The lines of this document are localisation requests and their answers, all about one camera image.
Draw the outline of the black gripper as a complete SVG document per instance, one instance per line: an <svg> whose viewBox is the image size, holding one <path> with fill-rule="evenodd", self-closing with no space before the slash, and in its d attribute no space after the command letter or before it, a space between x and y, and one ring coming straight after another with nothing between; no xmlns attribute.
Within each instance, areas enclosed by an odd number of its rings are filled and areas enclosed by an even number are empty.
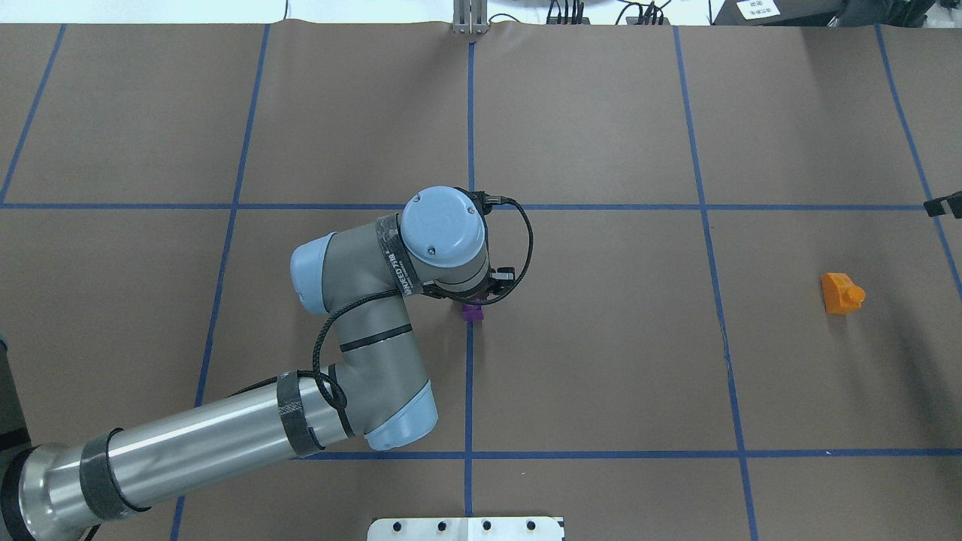
<svg viewBox="0 0 962 541"><path fill-rule="evenodd" d="M514 267L478 268L467 280L448 284L448 298L471 306L496 304L516 286Z"/></svg>

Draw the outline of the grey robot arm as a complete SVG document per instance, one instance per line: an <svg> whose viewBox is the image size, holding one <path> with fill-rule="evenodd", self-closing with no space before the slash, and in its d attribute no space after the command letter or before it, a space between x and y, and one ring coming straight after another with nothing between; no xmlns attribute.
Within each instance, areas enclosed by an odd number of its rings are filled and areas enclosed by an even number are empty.
<svg viewBox="0 0 962 541"><path fill-rule="evenodd" d="M389 451L437 424L405 299L496 304L524 271L490 264L487 215L522 212L506 196L457 187L417 192L403 210L304 243L291 256L293 290L325 318L312 367L81 446L31 441L9 361L2 360L2 538L89 540L233 477L364 437Z"/></svg>

